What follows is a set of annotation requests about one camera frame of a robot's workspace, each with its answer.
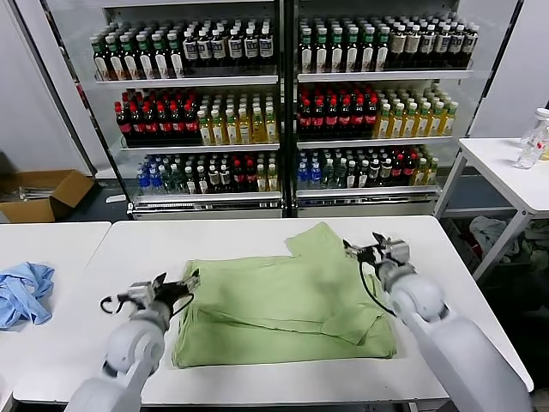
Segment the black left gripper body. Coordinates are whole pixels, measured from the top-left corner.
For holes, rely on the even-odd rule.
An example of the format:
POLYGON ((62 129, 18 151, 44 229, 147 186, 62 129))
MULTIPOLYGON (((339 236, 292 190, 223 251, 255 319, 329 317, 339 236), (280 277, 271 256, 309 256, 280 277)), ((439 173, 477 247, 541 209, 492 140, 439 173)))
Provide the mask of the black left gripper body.
POLYGON ((168 282, 155 289, 154 299, 166 305, 170 310, 170 315, 173 316, 176 313, 175 304, 189 295, 189 287, 184 282, 168 282))

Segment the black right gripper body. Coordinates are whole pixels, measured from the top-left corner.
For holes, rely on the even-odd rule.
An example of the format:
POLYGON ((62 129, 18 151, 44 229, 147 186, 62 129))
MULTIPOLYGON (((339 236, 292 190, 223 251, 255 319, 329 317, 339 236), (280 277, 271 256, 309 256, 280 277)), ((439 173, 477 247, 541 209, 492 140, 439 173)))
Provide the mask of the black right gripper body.
POLYGON ((389 249, 387 244, 366 246, 362 249, 362 262, 377 269, 389 261, 387 258, 388 253, 389 249))

